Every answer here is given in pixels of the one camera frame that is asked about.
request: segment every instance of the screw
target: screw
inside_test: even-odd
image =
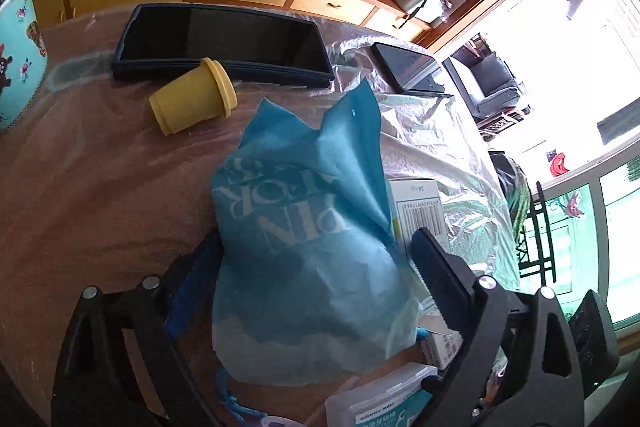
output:
[[[549,286],[542,286],[540,293],[545,299],[553,299],[556,296],[556,292],[549,288]]]
[[[158,288],[159,285],[160,285],[160,278],[157,275],[152,275],[150,277],[147,277],[142,282],[142,287],[145,290],[154,290]]]
[[[82,290],[82,297],[85,299],[93,299],[96,295],[98,295],[98,288],[95,286],[87,286]]]
[[[495,279],[493,277],[489,277],[488,275],[483,275],[479,279],[479,282],[482,288],[484,288],[485,290],[493,290],[498,284],[497,282],[495,282]]]

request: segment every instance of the table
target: table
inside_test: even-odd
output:
[[[132,8],[91,14],[45,32],[49,69],[113,51]],[[386,42],[420,50],[347,23],[314,19],[337,80],[329,89],[241,84],[227,120],[201,123],[175,136],[160,132],[149,108],[152,82],[112,78],[41,87],[33,105],[0,136],[0,358],[27,401],[49,420],[52,379],[70,314],[82,289],[135,286],[189,253],[215,224],[209,177],[233,151],[258,102],[268,97],[314,126],[345,90],[366,79],[378,93],[381,146],[391,177],[438,181],[452,253],[518,285],[508,208],[486,146],[452,82],[448,99],[390,94],[368,46]],[[203,393],[215,401],[210,323],[184,340]],[[390,360],[386,372],[418,356]],[[324,399],[340,383],[256,390],[230,384],[249,407],[271,407],[315,425]]]

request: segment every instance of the blue plastic bag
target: blue plastic bag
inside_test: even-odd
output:
[[[213,175],[225,254],[213,347],[236,380],[367,374],[415,343],[422,281],[396,248],[366,82],[319,130],[262,100]]]

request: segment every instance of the black tablet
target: black tablet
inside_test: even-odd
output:
[[[328,87],[334,79],[315,23],[188,3],[137,6],[116,49],[113,76],[176,78],[203,57],[218,60],[232,80]]]
[[[444,92],[446,72],[427,54],[376,42],[371,46],[385,80],[401,94],[452,96]]]

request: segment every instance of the yellow cup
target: yellow cup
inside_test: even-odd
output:
[[[200,65],[149,97],[165,135],[216,116],[225,118],[238,105],[236,91],[220,63],[203,58]]]

